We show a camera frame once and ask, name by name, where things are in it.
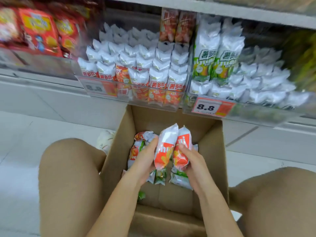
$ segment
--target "bare leg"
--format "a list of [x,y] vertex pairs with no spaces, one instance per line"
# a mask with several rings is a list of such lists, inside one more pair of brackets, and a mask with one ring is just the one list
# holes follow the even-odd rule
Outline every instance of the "bare leg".
[[83,237],[105,203],[99,172],[106,155],[80,139],[51,144],[39,165],[42,237]]
[[281,168],[229,190],[231,209],[243,214],[245,237],[312,237],[316,233],[316,173]]

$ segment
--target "left hand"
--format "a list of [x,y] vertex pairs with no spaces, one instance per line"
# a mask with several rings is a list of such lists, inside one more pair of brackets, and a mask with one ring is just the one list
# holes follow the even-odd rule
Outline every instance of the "left hand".
[[155,149],[158,144],[158,137],[155,137],[148,146],[143,148],[132,167],[129,168],[128,172],[133,175],[133,178],[137,181],[139,186],[142,186],[147,178],[149,173],[155,169],[154,158],[155,158]]

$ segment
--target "person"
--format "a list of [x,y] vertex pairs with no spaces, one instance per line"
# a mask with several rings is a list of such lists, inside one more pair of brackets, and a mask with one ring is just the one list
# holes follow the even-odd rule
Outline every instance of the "person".
[[[107,203],[99,177],[105,153],[79,139],[51,144],[39,166],[41,236],[127,236],[138,192],[154,168],[157,142],[139,153]],[[180,150],[190,161],[186,173],[199,197],[207,236],[314,236],[315,173],[282,168],[230,188],[231,206],[243,214],[239,228],[203,156],[184,145]]]

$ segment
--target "blue cartoon character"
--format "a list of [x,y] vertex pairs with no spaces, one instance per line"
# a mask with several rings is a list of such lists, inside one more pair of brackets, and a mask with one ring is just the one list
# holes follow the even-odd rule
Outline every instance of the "blue cartoon character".
[[43,38],[41,36],[35,36],[35,40],[37,40],[37,49],[44,52],[45,46],[43,44]]

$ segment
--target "forearm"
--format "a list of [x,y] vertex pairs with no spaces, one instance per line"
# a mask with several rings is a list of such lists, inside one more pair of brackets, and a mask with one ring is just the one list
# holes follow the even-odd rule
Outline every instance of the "forearm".
[[199,196],[203,221],[208,237],[242,237],[242,233],[221,192],[216,187],[208,188]]
[[87,237],[127,236],[139,189],[132,172],[128,171],[114,189]]

